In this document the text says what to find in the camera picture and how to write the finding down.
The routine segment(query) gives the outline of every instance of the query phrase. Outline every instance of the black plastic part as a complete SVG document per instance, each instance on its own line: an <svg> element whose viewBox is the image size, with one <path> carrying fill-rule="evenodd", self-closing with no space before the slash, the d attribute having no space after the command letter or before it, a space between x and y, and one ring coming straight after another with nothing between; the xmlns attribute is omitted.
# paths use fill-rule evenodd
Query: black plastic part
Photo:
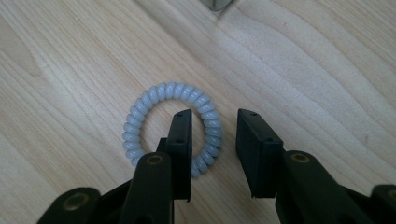
<svg viewBox="0 0 396 224"><path fill-rule="evenodd" d="M233 0L201 0L205 2L205 4L212 11L219 11L227 7Z"/></svg>
<svg viewBox="0 0 396 224"><path fill-rule="evenodd" d="M310 154L285 152L283 172L290 200L297 204L304 223L373 223Z"/></svg>
<svg viewBox="0 0 396 224"><path fill-rule="evenodd" d="M119 223L174 223L171 170L171 158L163 152L139 160Z"/></svg>
<svg viewBox="0 0 396 224"><path fill-rule="evenodd" d="M100 197L97 189L71 189L59 196L38 224L86 224L90 220Z"/></svg>
<svg viewBox="0 0 396 224"><path fill-rule="evenodd" d="M160 139L160 142L158 143L157 150L156 150L157 152L166 153L166 140L167 140L167 138Z"/></svg>
<svg viewBox="0 0 396 224"><path fill-rule="evenodd" d="M289 188L286 185L279 185L276 193L276 212L282 224L301 224L304 223L296 202L293 200Z"/></svg>
<svg viewBox="0 0 396 224"><path fill-rule="evenodd" d="M174 115L168 138L166 153L172 158L172 178L174 199L191 197L192 126L191 110L183 110Z"/></svg>
<svg viewBox="0 0 396 224"><path fill-rule="evenodd" d="M275 198L277 170L285 150L282 140L259 114L238 110L236 152L247 177L251 197Z"/></svg>
<svg viewBox="0 0 396 224"><path fill-rule="evenodd" d="M122 207L131 186L131 180L102 195L92 215L90 224L119 223Z"/></svg>
<svg viewBox="0 0 396 224"><path fill-rule="evenodd" d="M369 197L362 195L355 190L342 187L346 194L358 205L358 207L374 222L374 223L382 223L379 222L377 218L376 208L373 207L371 200Z"/></svg>
<svg viewBox="0 0 396 224"><path fill-rule="evenodd" d="M370 197L376 208L377 217L382 217L383 223L396 223L396 186L375 186Z"/></svg>

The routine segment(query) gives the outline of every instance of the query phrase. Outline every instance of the coil hair tie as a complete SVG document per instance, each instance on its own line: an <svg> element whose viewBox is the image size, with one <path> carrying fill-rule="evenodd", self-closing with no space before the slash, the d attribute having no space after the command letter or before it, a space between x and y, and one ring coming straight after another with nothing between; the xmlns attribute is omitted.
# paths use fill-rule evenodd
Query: coil hair tie
<svg viewBox="0 0 396 224"><path fill-rule="evenodd" d="M122 144L127 151L126 157L131 160L131 164L136 166L139 159L145 154L140 145L140 128L145 116L152 107L160 101L169 99L181 99L193 104L201 115L205 125L205 143L198 156L192 159L191 174L199 176L207 170L207 165L214 163L214 158L219 155L221 147L221 121L216 106L210 103L210 97L203 91L194 88L183 82L168 82L152 86L148 91L143 92L134 105L131 107L131 114L126 117Z"/></svg>

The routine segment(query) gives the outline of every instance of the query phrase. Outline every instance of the light blue hair tie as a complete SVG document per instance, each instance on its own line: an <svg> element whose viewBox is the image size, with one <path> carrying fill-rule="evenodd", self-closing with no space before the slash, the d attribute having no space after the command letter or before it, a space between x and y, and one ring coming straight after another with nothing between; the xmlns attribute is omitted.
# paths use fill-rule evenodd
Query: light blue hair tie
<svg viewBox="0 0 396 224"><path fill-rule="evenodd" d="M136 166L139 159L145 154L140 145L140 128L145 116L152 107L160 101L169 99L181 99L193 104L201 115L205 125L205 143L201 153L192 159L191 174L199 176L207 170L207 165L214 163L214 158L219 155L221 147L221 121L216 106L210 103L210 97L203 91L183 82L168 82L152 86L148 91L143 92L134 105L131 107L131 114L126 117L122 144L127 151L126 157L131 160L131 164Z"/></svg>

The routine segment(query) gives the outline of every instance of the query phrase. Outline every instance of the screw hole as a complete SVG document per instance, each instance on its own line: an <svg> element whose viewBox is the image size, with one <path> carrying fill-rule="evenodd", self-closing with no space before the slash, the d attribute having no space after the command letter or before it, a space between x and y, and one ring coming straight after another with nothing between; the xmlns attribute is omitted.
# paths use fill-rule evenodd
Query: screw hole
<svg viewBox="0 0 396 224"><path fill-rule="evenodd" d="M297 162L301 162L301 163L307 163L310 161L309 157L307 157L301 153L295 153L295 154L291 155L291 159L294 161L297 161Z"/></svg>
<svg viewBox="0 0 396 224"><path fill-rule="evenodd" d="M150 156L150 157L148 157L146 159L146 162L148 164L155 165L155 164L163 162L163 157L162 156L156 156L156 155L155 156Z"/></svg>
<svg viewBox="0 0 396 224"><path fill-rule="evenodd" d="M84 206L88 200L90 199L90 196L86 193L75 193L69 198L64 201L64 210L65 211L74 211L79 209L80 207Z"/></svg>

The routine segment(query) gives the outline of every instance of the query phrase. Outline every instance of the brass screw insert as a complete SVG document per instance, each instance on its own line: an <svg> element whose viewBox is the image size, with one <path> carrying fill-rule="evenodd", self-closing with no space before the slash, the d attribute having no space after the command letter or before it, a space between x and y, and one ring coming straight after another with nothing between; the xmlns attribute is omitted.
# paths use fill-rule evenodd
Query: brass screw insert
<svg viewBox="0 0 396 224"><path fill-rule="evenodd" d="M297 162L301 162L301 163L307 163L310 161L309 157L307 157L301 153L295 153L295 154L291 155L291 159L294 161L297 161Z"/></svg>
<svg viewBox="0 0 396 224"><path fill-rule="evenodd" d="M64 201L65 211L74 211L84 206L90 200L90 196L86 193L75 193Z"/></svg>
<svg viewBox="0 0 396 224"><path fill-rule="evenodd" d="M157 156L157 155L150 156L146 159L146 162L151 165L156 165L156 164L163 162L163 157Z"/></svg>

